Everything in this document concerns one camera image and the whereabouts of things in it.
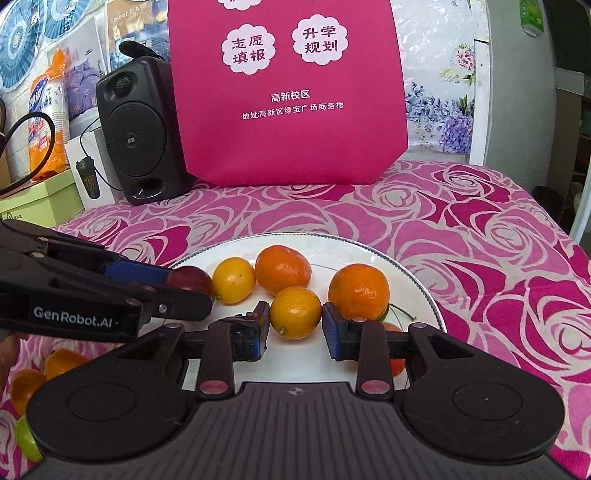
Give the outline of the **dark red plum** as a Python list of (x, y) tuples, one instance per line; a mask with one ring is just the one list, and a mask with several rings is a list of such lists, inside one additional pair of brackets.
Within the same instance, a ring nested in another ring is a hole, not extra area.
[(211, 299), (216, 295), (211, 276), (194, 266), (183, 266), (171, 270), (166, 285), (170, 288), (202, 293)]

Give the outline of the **small red apple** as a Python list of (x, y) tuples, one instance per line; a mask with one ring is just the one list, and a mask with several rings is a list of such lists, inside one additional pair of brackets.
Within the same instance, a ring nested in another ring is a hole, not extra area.
[[(399, 328), (397, 325), (394, 325), (389, 322), (384, 322), (383, 326), (387, 331), (391, 331), (391, 332), (401, 332), (402, 331), (402, 329)], [(397, 377), (401, 374), (401, 372), (403, 372), (405, 370), (405, 360), (391, 358), (390, 359), (390, 366), (391, 366), (392, 376)]]

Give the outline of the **mandarin orange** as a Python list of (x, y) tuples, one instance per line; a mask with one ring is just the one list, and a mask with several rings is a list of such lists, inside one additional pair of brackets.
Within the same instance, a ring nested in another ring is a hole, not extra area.
[(72, 350), (54, 350), (45, 360), (45, 377), (52, 380), (88, 362), (88, 359)]
[(311, 282), (311, 264), (290, 247), (273, 245), (256, 258), (256, 280), (270, 295), (276, 296), (288, 287), (307, 288)]
[(346, 320), (382, 321), (390, 305), (390, 285), (376, 267), (355, 263), (332, 277), (328, 300)]

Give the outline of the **yellow kumquat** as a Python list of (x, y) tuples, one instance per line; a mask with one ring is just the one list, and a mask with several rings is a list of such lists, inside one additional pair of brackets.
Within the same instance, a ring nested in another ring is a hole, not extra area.
[(252, 293), (256, 285), (256, 272), (245, 259), (230, 257), (216, 266), (212, 282), (223, 304), (238, 304)]
[(307, 338), (322, 317), (322, 304), (314, 292), (301, 286), (280, 291), (270, 307), (270, 324), (288, 340)]

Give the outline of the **large orange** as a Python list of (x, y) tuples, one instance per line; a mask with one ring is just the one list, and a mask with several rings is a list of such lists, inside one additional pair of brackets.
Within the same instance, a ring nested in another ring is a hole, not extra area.
[(10, 399), (16, 413), (23, 416), (35, 391), (47, 381), (43, 372), (25, 369), (17, 372), (10, 382)]

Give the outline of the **green apple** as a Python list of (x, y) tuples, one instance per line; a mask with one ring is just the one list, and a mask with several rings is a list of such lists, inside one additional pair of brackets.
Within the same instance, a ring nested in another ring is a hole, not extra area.
[(15, 435), (19, 449), (28, 460), (33, 463), (38, 463), (43, 459), (43, 456), (32, 436), (25, 415), (21, 416), (16, 422)]

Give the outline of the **white round plate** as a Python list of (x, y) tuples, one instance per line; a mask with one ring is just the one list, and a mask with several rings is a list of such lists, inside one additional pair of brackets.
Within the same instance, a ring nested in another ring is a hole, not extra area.
[[(385, 274), (390, 286), (390, 302), (394, 309), (386, 321), (406, 331), (414, 321), (432, 325), (442, 331), (447, 326), (428, 289), (407, 268), (395, 259), (363, 245), (331, 235), (304, 233), (260, 234), (229, 240), (208, 247), (177, 261), (173, 266), (195, 266), (211, 274), (221, 261), (243, 258), (255, 263), (264, 248), (283, 245), (294, 249), (311, 264), (308, 289), (318, 299), (328, 301), (329, 283), (335, 273), (349, 264), (371, 265)], [(284, 340), (270, 330), (263, 359), (257, 362), (236, 362), (235, 387), (245, 382), (349, 382), (356, 383), (356, 363), (337, 362), (329, 355), (322, 328), (304, 340)]]

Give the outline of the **green gift box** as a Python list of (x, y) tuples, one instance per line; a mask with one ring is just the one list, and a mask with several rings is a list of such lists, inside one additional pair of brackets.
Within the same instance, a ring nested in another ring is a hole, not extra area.
[(3, 220), (23, 220), (53, 228), (83, 210), (70, 170), (1, 198)]

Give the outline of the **white product box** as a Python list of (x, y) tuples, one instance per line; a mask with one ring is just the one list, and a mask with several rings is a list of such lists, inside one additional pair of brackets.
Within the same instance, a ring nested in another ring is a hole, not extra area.
[(71, 139), (65, 149), (85, 210), (111, 205), (123, 198), (101, 127), (84, 131)]

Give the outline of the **black speaker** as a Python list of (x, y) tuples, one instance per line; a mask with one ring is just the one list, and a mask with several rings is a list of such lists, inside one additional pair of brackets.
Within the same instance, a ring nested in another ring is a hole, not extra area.
[(107, 153), (129, 203), (190, 191), (169, 63), (134, 59), (98, 81), (96, 98)]

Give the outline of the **pink rose tablecloth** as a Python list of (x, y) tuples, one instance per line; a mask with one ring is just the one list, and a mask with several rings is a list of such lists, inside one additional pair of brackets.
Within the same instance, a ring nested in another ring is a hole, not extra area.
[(264, 232), (318, 232), (393, 257), (430, 290), (454, 336), (553, 384), (566, 419), (552, 457), (590, 475), (590, 260), (509, 177), (398, 161), (373, 185), (198, 184), (179, 198), (86, 210), (61, 227), (169, 266)]

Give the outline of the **orange snack bag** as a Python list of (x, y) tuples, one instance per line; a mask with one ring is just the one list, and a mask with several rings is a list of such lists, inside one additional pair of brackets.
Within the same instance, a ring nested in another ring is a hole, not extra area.
[(66, 169), (64, 143), (69, 139), (69, 117), (65, 94), (65, 69), (67, 58), (57, 49), (49, 67), (32, 83), (29, 95), (29, 112), (43, 113), (51, 120), (34, 117), (28, 123), (28, 152), (31, 171), (38, 169), (34, 182), (44, 181)]

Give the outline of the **magenta paper bag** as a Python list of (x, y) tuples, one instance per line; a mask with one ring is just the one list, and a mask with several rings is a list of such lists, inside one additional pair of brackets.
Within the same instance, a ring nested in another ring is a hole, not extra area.
[(374, 183), (408, 149), (387, 1), (173, 1), (188, 171), (221, 186)]

